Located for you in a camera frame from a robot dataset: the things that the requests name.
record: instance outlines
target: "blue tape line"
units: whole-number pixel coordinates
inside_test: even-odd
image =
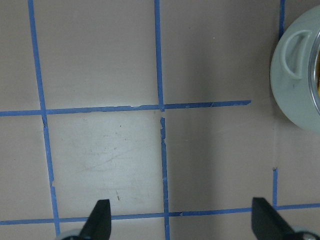
[[[283,206],[275,207],[276,210],[316,209],[316,208],[320,208],[320,203],[283,205]]]
[[[19,224],[52,224],[54,220],[50,219],[23,219],[0,221],[0,225],[19,225]]]
[[[87,217],[66,217],[59,218],[60,223],[77,223],[77,222],[86,222],[88,220]]]
[[[0,117],[41,115],[41,110],[0,111]]]
[[[163,210],[164,210],[164,230],[165,240],[170,240],[169,224],[169,193],[168,193],[168,171],[167,171],[167,146],[166,146],[166,120],[164,117],[161,123],[161,160],[162,160],[162,181],[163,181]]]
[[[215,108],[229,106],[245,106],[251,103],[251,100],[240,101],[210,101],[210,102],[192,102],[192,103],[172,103],[165,104],[165,109],[193,109],[193,108]],[[54,114],[78,114],[93,112],[126,112],[126,111],[143,111],[143,110],[159,110],[159,105],[141,105],[141,106],[99,106],[99,107],[77,107],[77,108],[61,108],[46,109],[47,115]],[[19,110],[19,111],[0,111],[0,117],[8,116],[32,116],[42,115],[42,110]]]
[[[272,205],[278,205],[278,169],[273,170],[273,183],[272,183]]]
[[[43,135],[44,135],[44,145],[45,145],[45,154],[46,162],[49,175],[49,184],[50,184],[50,194],[51,194],[51,203],[52,203],[52,212],[53,212],[53,222],[55,227],[55,234],[60,234],[60,222],[58,215],[58,204],[56,198],[56,190],[53,186],[54,181],[54,171],[51,159],[51,149],[50,149],[50,139],[49,139],[49,129],[47,125],[47,114],[46,114],[46,104],[45,104],[45,94],[42,82],[41,66],[40,66],[40,57],[38,49],[38,40],[37,40],[37,31],[36,31],[36,20],[35,20],[35,10],[34,10],[34,1],[28,0],[28,10],[29,10],[29,21],[30,21],[30,31],[31,31],[31,40],[33,48],[33,58],[34,58],[34,67],[35,67],[35,76],[38,87],[39,101],[40,101],[40,111],[43,121]]]
[[[158,87],[158,100],[161,112],[164,108],[164,93],[162,82],[162,57],[161,57],[161,23],[160,23],[160,0],[154,0],[154,25],[155,25],[155,57],[156,57],[156,81]]]
[[[144,214],[129,214],[129,215],[115,215],[112,216],[112,220],[124,220],[124,219],[151,219],[151,218],[163,218],[164,214],[159,213],[144,213]]]
[[[193,103],[171,103],[164,105],[165,109],[194,109],[194,108],[216,108],[229,106],[245,106],[251,103],[251,100],[241,101],[210,101]]]
[[[279,39],[285,32],[286,0],[280,0]]]
[[[139,110],[158,110],[158,105],[141,105],[141,106],[101,106],[101,107],[79,107],[64,109],[47,109],[46,114],[78,114],[92,112],[122,112],[122,111],[139,111]]]
[[[233,209],[222,209],[222,210],[208,210],[208,211],[178,211],[171,212],[170,217],[185,217],[185,216],[205,216],[205,215],[222,215],[222,214],[238,214],[238,213],[249,213],[251,207],[246,208],[233,208]]]

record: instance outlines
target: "container handle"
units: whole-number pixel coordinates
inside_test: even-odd
[[[283,47],[281,49],[281,52],[280,52],[280,63],[282,65],[282,67],[284,68],[284,70],[286,71],[286,73],[289,74],[295,80],[302,79],[302,67],[301,66],[303,64],[303,58],[304,58],[304,54],[305,54],[305,50],[306,50],[306,46],[307,46],[307,40],[309,39],[311,33],[312,32],[310,30],[300,30],[300,31],[295,32],[290,37],[288,37],[288,39],[284,42]],[[300,49],[298,51],[298,55],[297,55],[296,72],[293,72],[288,67],[288,64],[287,64],[287,61],[286,61],[286,55],[287,55],[287,48],[288,48],[289,43],[296,36],[302,36],[304,38],[302,40],[303,41],[302,42],[302,46],[300,47]]]

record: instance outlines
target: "metal rim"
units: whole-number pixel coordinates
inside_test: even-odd
[[[308,65],[308,84],[309,90],[311,93],[311,97],[317,110],[318,114],[320,115],[320,97],[317,89],[317,81],[316,79],[316,68],[317,68],[317,61],[320,57],[320,32],[318,32],[315,41],[313,42],[311,48],[311,54],[309,57],[309,65]]]

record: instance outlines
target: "scratch mark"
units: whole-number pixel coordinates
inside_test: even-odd
[[[119,193],[117,190],[115,190],[115,193],[116,193],[116,198],[118,199],[118,201],[120,202],[120,197],[119,197]]]
[[[85,171],[92,171],[92,172],[104,172],[104,171],[107,171],[106,169],[97,169],[99,167],[102,167],[103,165],[107,164],[107,163],[111,163],[114,159],[132,159],[132,157],[121,157],[131,151],[134,151],[134,150],[139,150],[139,149],[144,149],[144,148],[148,148],[150,147],[151,144],[148,144],[148,145],[145,145],[145,146],[141,146],[141,147],[133,147],[133,148],[130,148],[126,151],[123,151],[123,152],[120,152],[119,154],[117,155],[114,155],[106,160],[104,160],[103,162],[100,162],[98,164],[94,164],[92,166],[84,166],[84,169],[78,171],[77,173],[82,173],[82,172],[85,172]],[[108,152],[94,152],[94,153],[90,153],[90,155],[93,155],[93,156],[98,156],[100,157],[101,155],[107,155]]]

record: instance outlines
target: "floor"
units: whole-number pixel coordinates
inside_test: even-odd
[[[0,2],[0,235],[254,240],[252,197],[320,233],[320,135],[276,105],[279,36],[319,0]]]

